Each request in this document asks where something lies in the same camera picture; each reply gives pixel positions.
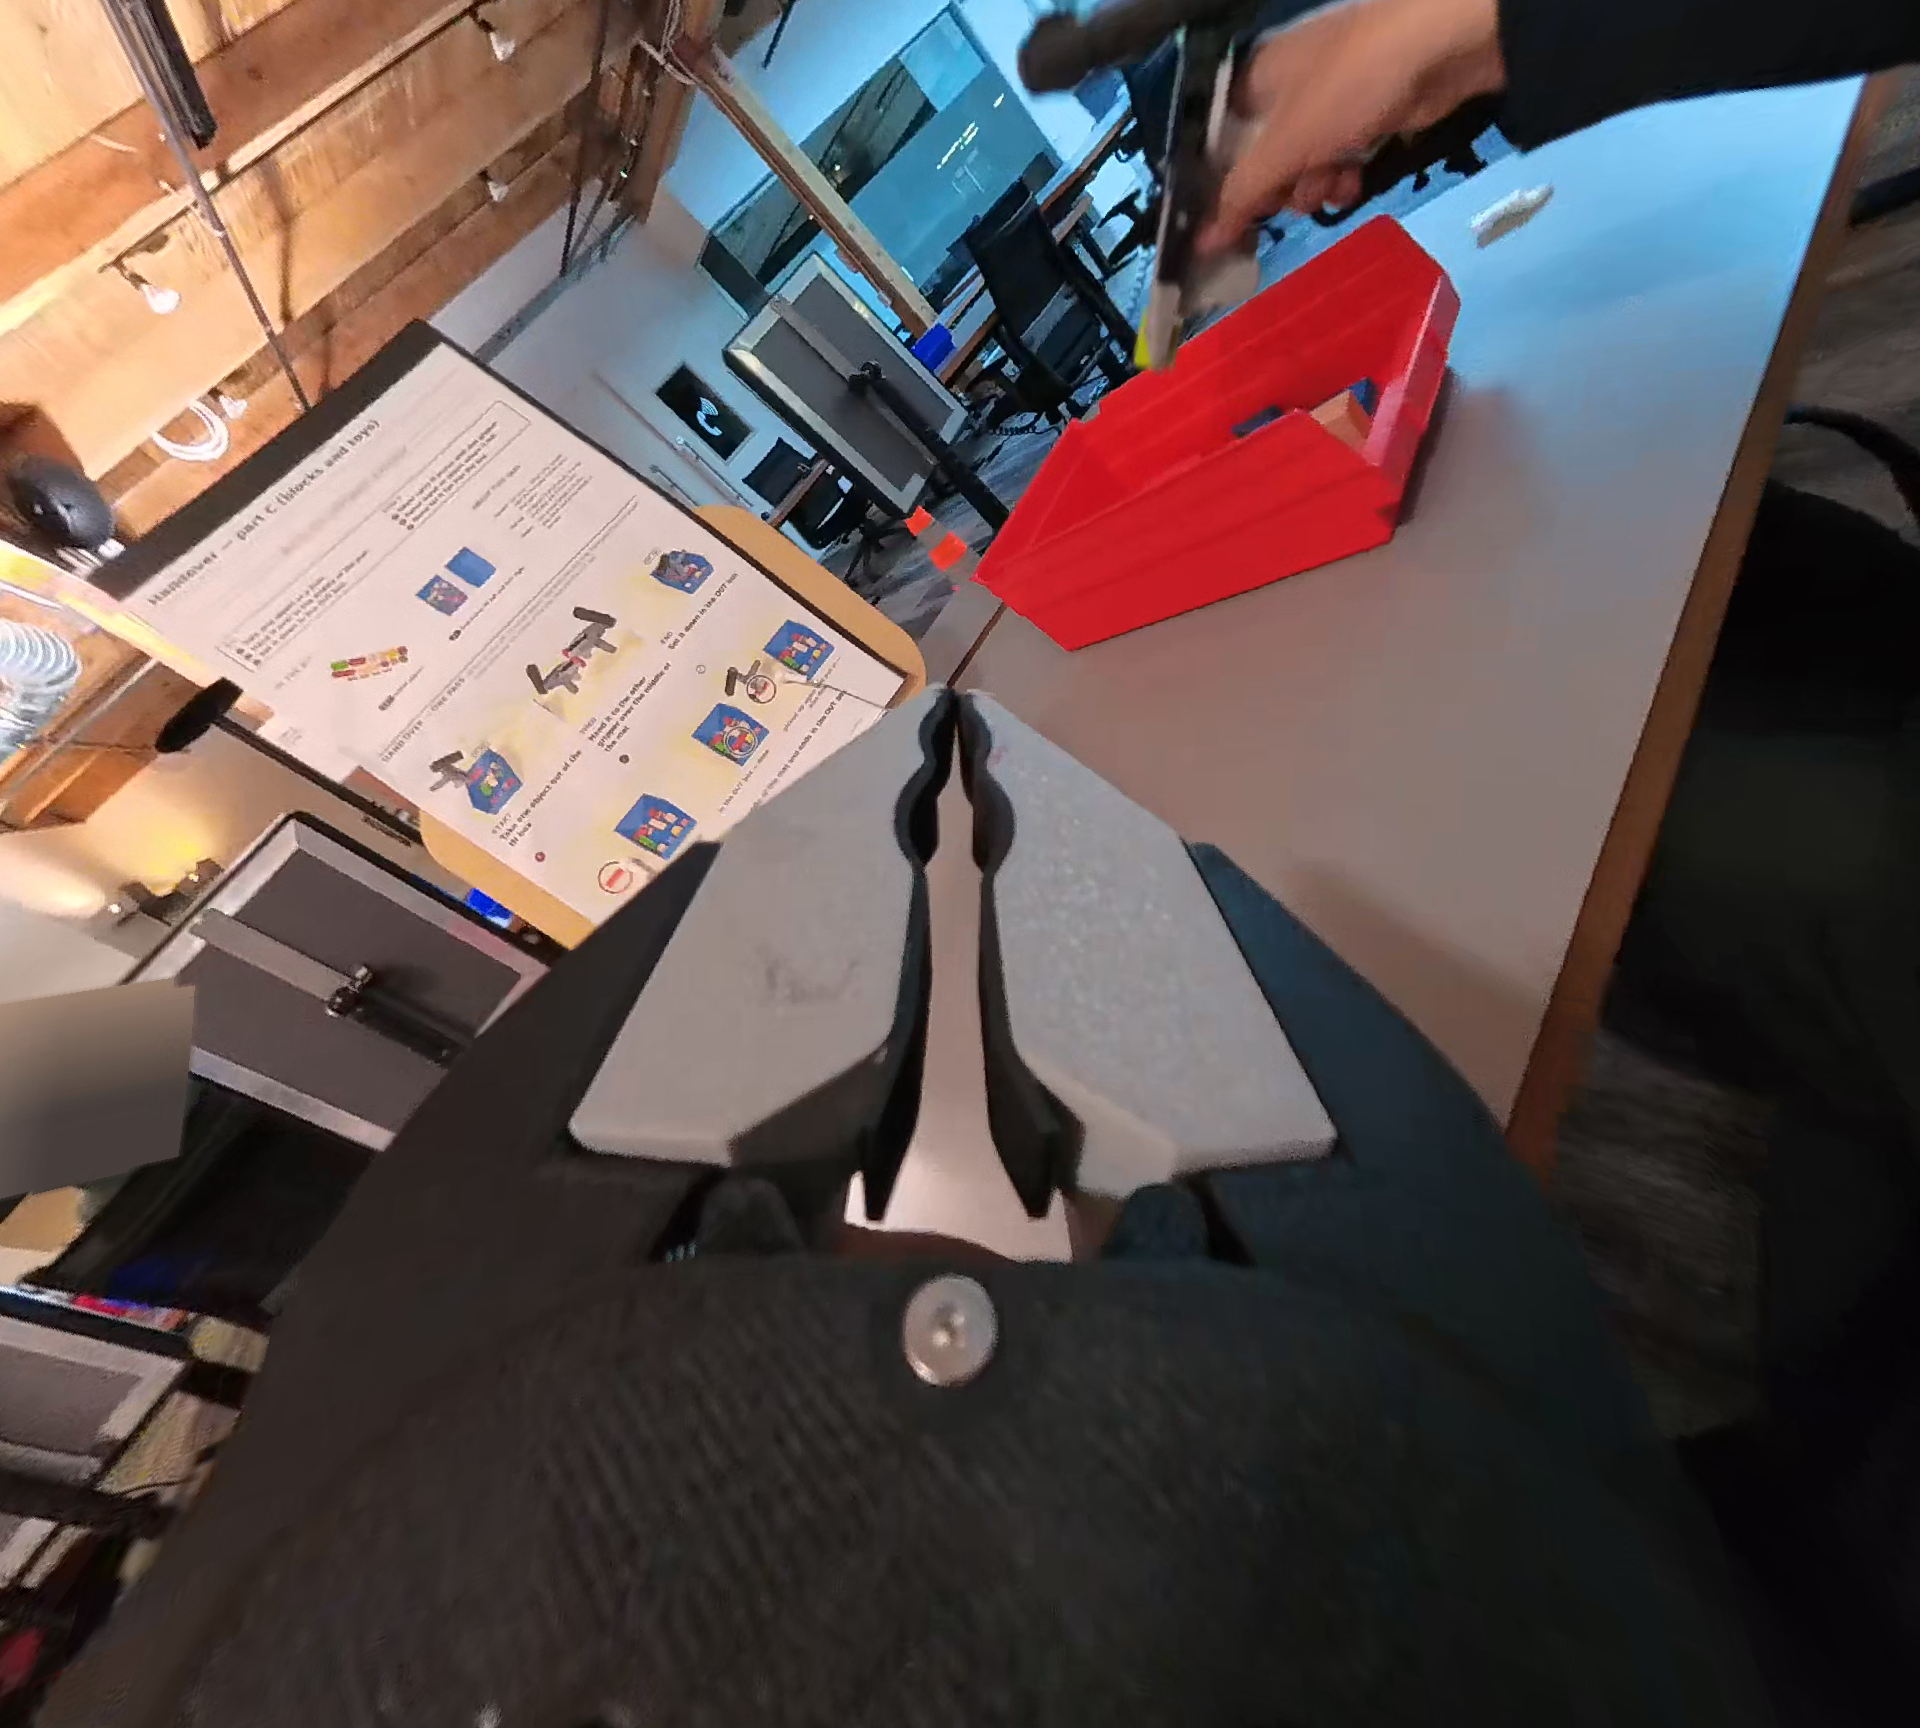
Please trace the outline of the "silver framed grey panel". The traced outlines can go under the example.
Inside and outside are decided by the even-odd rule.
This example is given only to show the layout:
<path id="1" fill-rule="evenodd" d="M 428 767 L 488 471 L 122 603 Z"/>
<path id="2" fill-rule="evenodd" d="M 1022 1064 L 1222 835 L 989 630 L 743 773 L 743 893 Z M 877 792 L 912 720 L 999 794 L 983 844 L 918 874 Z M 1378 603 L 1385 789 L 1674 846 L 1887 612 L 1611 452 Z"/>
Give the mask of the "silver framed grey panel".
<path id="1" fill-rule="evenodd" d="M 895 516 L 910 516 L 965 465 L 965 402 L 823 252 L 804 255 L 723 357 L 804 445 Z"/>
<path id="2" fill-rule="evenodd" d="M 201 1079 L 384 1150 L 550 970 L 320 818 L 283 815 L 144 967 L 194 993 Z"/>

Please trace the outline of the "wooden post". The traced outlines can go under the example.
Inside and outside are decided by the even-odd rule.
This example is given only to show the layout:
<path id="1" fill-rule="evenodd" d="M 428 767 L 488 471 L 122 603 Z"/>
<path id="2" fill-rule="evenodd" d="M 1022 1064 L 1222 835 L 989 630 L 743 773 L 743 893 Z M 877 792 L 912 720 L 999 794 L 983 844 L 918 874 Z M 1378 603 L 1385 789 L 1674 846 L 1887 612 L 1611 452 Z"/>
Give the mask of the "wooden post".
<path id="1" fill-rule="evenodd" d="M 683 34 L 676 53 L 693 86 L 752 148 L 770 174 L 781 179 L 819 221 L 834 249 L 863 276 L 912 336 L 941 321 L 935 303 L 918 289 L 898 259 L 875 235 L 849 197 L 825 169 L 786 132 L 755 87 L 743 83 L 732 62 L 708 39 Z"/>

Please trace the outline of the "red plastic bin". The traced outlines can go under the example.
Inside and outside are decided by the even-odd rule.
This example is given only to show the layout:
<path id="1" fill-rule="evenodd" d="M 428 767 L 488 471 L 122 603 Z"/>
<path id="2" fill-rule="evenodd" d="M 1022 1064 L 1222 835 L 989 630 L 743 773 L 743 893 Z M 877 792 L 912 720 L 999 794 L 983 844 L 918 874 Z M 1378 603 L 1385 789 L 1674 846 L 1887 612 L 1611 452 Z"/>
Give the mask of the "red plastic bin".
<path id="1" fill-rule="evenodd" d="M 1078 651 L 1386 545 L 1458 314 L 1401 221 L 1365 221 L 1070 422 L 977 582 Z M 1312 410 L 1362 380 L 1378 406 L 1353 449 Z M 1291 413 L 1236 439 L 1268 404 Z"/>

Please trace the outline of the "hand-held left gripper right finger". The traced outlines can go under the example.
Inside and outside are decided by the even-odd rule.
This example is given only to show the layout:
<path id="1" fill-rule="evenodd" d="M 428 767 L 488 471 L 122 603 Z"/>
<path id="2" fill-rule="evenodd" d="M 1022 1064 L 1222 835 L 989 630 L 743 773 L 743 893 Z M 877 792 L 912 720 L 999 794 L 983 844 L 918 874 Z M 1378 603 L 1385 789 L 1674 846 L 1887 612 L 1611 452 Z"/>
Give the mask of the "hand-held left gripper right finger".
<path id="1" fill-rule="evenodd" d="M 989 1130 L 1021 1205 L 1329 1159 L 1337 1125 L 1185 837 L 961 696 Z"/>

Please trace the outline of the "black round ceiling device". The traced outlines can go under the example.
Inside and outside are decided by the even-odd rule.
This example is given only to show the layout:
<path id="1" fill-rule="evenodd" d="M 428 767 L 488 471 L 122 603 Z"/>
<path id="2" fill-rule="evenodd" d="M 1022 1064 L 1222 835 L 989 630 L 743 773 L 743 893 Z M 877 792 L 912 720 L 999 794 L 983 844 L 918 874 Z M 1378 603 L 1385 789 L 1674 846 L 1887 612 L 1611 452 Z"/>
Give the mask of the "black round ceiling device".
<path id="1" fill-rule="evenodd" d="M 18 454 L 2 467 L 5 526 L 43 558 L 105 561 L 122 541 L 105 491 L 53 454 Z"/>

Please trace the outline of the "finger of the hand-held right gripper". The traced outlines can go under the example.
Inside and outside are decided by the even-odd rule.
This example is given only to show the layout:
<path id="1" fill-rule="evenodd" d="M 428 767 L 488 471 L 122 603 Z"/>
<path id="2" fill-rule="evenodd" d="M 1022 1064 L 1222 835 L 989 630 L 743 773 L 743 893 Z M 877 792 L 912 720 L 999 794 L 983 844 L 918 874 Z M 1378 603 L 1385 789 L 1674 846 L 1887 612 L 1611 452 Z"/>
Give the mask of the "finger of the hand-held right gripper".
<path id="1" fill-rule="evenodd" d="M 1182 315 L 1212 317 L 1260 292 L 1260 235 L 1209 248 L 1194 239 L 1182 264 Z"/>
<path id="2" fill-rule="evenodd" d="M 1136 366 L 1172 366 L 1186 323 L 1194 244 L 1210 206 L 1214 36 L 1179 32 L 1135 79 L 1135 117 L 1159 183 L 1154 267 L 1136 336 Z"/>

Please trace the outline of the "person's right hand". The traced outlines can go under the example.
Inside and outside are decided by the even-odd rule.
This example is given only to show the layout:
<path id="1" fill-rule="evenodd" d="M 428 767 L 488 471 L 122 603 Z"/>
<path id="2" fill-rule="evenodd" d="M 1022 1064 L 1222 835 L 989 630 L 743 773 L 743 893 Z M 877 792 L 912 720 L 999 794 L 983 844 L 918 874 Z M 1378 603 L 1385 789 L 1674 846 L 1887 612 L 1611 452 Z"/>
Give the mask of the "person's right hand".
<path id="1" fill-rule="evenodd" d="M 1212 216 L 1210 255 L 1283 212 L 1358 203 L 1365 165 L 1507 83 L 1500 0 L 1347 0 L 1260 38 L 1236 69 L 1238 121 Z"/>

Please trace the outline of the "black office chair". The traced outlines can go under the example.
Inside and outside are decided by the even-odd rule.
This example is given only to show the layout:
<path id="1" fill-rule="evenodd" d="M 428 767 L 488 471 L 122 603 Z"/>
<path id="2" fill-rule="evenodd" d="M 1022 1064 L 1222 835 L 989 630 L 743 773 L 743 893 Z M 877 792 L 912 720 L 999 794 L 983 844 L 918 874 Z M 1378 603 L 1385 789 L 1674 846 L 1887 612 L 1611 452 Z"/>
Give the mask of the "black office chair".
<path id="1" fill-rule="evenodd" d="M 1135 323 L 1063 246 L 1027 183 L 1011 185 L 971 224 L 965 246 L 993 303 L 997 372 L 1017 411 L 1080 419 L 1100 392 L 1136 374 Z"/>

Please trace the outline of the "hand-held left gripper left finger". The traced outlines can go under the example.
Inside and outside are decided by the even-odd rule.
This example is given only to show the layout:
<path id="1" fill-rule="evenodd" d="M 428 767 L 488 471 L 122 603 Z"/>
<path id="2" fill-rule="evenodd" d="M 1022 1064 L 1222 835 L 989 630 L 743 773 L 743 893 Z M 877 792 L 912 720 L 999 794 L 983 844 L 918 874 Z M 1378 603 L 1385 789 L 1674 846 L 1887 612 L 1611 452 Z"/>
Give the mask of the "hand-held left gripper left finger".
<path id="1" fill-rule="evenodd" d="M 804 1197 L 858 1179 L 886 1216 L 921 1112 L 954 727 L 931 685 L 725 835 L 571 1115 L 583 1150 Z"/>

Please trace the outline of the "silver flexible duct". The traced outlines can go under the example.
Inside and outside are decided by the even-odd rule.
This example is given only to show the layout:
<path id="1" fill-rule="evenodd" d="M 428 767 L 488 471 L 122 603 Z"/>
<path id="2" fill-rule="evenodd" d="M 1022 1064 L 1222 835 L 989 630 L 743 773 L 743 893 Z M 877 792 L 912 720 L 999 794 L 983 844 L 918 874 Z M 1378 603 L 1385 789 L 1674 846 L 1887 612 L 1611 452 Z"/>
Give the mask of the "silver flexible duct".
<path id="1" fill-rule="evenodd" d="M 82 674 L 84 660 L 65 633 L 2 617 L 2 765 L 43 736 Z"/>

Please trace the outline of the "black sign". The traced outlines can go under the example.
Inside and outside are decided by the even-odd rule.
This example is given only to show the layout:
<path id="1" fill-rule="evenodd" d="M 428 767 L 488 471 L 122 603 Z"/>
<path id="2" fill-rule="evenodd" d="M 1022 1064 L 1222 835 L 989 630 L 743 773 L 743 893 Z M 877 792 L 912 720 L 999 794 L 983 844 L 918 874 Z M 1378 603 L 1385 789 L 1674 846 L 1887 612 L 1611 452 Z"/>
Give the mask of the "black sign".
<path id="1" fill-rule="evenodd" d="M 732 461 L 755 435 L 755 423 L 686 364 L 671 370 L 655 395 L 716 461 Z"/>

